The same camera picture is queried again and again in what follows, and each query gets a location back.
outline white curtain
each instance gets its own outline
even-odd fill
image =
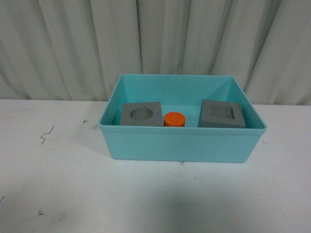
[[[0,0],[0,98],[107,100],[123,73],[234,76],[311,105],[310,0]]]

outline white table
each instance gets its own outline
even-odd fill
[[[182,164],[113,160],[105,105],[0,100],[1,233],[311,232],[310,106],[255,105],[244,164]]]

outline turquoise plastic bin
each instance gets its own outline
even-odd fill
[[[199,128],[203,99],[239,103],[246,128]],[[123,103],[149,101],[185,127],[119,125]],[[122,75],[99,124],[114,159],[228,163],[245,162],[267,128],[233,77],[194,75]]]

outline orange cylinder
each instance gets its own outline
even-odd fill
[[[164,116],[164,126],[184,127],[185,123],[185,116],[179,112],[170,112]]]

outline gray block with round hole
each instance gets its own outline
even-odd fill
[[[238,103],[202,100],[199,127],[245,128],[242,108]]]
[[[163,126],[161,103],[124,103],[120,125]]]

